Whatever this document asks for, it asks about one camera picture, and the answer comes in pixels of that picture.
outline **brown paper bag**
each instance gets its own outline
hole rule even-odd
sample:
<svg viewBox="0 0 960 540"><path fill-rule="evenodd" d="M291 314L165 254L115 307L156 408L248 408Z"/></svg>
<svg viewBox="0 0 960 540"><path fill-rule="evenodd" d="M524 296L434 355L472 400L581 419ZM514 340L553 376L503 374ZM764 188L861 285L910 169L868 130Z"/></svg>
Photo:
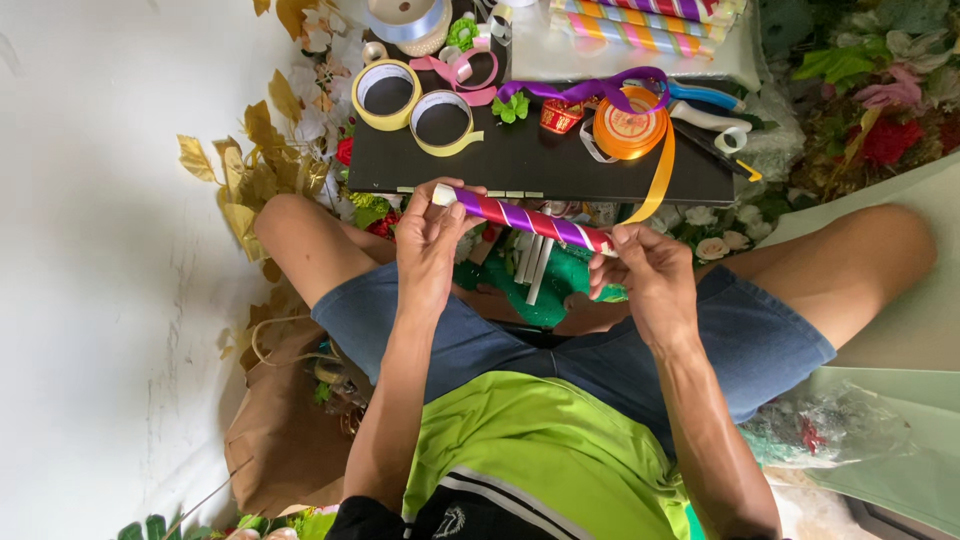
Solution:
<svg viewBox="0 0 960 540"><path fill-rule="evenodd" d="M339 503L350 451L340 416L314 405L307 360L289 362L317 351L326 332L309 319L295 324L269 355L279 367L261 362L247 373L247 396L225 436L240 510L267 518Z"/></svg>

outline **hand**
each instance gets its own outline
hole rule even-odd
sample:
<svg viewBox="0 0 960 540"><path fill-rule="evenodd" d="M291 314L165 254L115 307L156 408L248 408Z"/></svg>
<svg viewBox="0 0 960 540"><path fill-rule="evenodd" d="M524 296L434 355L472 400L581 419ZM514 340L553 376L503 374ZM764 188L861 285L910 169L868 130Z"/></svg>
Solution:
<svg viewBox="0 0 960 540"><path fill-rule="evenodd" d="M464 181L452 178L420 185L396 225L397 311L408 310L434 324L440 320L450 294L457 241L467 230L485 221L481 217L466 216L461 203L449 208L433 205L431 200L437 184L464 187ZM485 187L467 189L481 195L487 193Z"/></svg>
<svg viewBox="0 0 960 540"><path fill-rule="evenodd" d="M608 283L626 285L636 329L655 355L699 339L690 248L638 223L613 227L612 237L619 258L590 260L590 298Z"/></svg>

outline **black shirt sleeve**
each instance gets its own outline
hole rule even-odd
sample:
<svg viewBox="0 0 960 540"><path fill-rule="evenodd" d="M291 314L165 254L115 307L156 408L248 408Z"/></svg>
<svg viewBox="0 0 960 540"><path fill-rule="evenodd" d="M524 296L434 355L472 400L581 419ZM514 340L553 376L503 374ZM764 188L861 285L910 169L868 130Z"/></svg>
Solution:
<svg viewBox="0 0 960 540"><path fill-rule="evenodd" d="M326 540L401 540L406 524L379 501L350 497L340 504Z"/></svg>

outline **light blue ribbon roll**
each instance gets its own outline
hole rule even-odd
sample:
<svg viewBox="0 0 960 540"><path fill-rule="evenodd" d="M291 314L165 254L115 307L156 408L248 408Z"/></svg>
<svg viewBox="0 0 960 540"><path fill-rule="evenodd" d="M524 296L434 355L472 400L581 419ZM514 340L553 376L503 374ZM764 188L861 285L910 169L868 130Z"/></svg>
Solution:
<svg viewBox="0 0 960 540"><path fill-rule="evenodd" d="M377 37L390 43L404 43L426 36L444 19L444 2L434 0L433 6L423 17L407 24L389 24L376 18L370 11L370 0L365 0L367 24Z"/></svg>

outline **pink ribbon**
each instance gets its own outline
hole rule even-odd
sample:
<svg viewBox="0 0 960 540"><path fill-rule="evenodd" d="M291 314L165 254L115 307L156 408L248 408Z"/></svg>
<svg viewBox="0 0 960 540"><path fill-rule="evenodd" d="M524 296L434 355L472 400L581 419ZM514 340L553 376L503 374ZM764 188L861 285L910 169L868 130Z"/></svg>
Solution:
<svg viewBox="0 0 960 540"><path fill-rule="evenodd" d="M490 72L490 77L476 86L462 85L461 81L473 73L473 70L470 68L470 57L478 54L489 54L493 58L493 70ZM489 51L470 49L461 55L452 66L434 57L423 57L411 60L410 67L418 71L428 71L431 69L436 71L438 75L450 83L453 91L460 94L460 97L464 98L471 107L489 105L490 102L493 101L493 96L496 95L496 86L491 86L491 84L493 83L493 79L496 78L498 64L496 55Z"/></svg>

